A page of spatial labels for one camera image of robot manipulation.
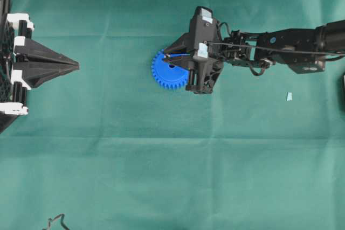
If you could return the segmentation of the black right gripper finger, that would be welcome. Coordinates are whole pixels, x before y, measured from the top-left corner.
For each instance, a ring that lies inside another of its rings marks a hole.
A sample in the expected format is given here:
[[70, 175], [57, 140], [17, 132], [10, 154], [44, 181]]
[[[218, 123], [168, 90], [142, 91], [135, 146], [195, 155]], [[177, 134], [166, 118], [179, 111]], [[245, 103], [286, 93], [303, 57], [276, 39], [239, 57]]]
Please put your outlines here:
[[183, 69], [193, 69], [193, 61], [189, 54], [167, 54], [167, 58], [163, 58], [163, 61], [177, 66]]
[[186, 32], [182, 34], [175, 42], [163, 50], [164, 54], [179, 54], [185, 53], [188, 47], [189, 34]]

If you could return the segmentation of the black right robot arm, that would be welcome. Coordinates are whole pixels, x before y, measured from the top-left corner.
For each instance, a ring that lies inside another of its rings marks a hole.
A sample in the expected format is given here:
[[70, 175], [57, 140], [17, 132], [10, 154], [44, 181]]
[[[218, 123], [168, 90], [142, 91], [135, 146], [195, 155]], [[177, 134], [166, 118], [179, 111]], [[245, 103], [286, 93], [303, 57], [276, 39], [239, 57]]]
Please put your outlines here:
[[186, 90], [211, 94], [225, 64], [263, 75], [276, 64], [296, 74], [323, 72], [344, 58], [344, 21], [314, 29], [250, 33], [230, 30], [213, 11], [197, 6], [188, 32], [163, 50], [163, 61], [188, 71]]

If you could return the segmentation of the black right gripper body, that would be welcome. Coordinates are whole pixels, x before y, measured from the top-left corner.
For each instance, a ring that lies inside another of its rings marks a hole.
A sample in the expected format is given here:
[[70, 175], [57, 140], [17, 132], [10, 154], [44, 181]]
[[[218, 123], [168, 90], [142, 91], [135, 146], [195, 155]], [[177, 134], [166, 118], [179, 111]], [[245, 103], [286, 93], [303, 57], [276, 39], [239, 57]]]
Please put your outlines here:
[[213, 17], [213, 11], [204, 6], [197, 6], [190, 20], [187, 35], [187, 52], [194, 63], [191, 71], [197, 75], [196, 84], [189, 90], [196, 94], [211, 94], [213, 87], [224, 68], [220, 59], [219, 20]]

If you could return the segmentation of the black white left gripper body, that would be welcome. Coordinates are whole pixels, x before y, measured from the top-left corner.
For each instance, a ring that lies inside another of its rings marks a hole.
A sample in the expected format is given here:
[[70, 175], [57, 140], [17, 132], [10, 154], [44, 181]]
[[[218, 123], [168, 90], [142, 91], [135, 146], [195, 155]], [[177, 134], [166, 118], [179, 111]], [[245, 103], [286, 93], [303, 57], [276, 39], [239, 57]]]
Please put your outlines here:
[[31, 87], [23, 79], [24, 71], [15, 66], [27, 59], [15, 52], [26, 39], [32, 37], [35, 25], [27, 13], [4, 13], [1, 15], [1, 113], [26, 115], [26, 95]]

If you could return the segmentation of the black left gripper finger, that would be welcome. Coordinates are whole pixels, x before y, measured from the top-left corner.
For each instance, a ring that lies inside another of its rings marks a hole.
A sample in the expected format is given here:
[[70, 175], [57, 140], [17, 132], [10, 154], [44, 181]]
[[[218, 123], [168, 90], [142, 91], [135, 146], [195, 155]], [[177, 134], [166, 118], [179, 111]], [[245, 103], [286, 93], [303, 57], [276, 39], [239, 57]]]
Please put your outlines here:
[[59, 76], [69, 74], [79, 69], [79, 65], [70, 64], [19, 64], [22, 79], [31, 88], [37, 88], [43, 83]]
[[14, 43], [13, 50], [15, 54], [23, 55], [30, 61], [79, 66], [77, 61], [74, 61], [61, 53], [57, 53], [29, 38], [23, 38], [20, 39], [20, 41], [16, 41]]

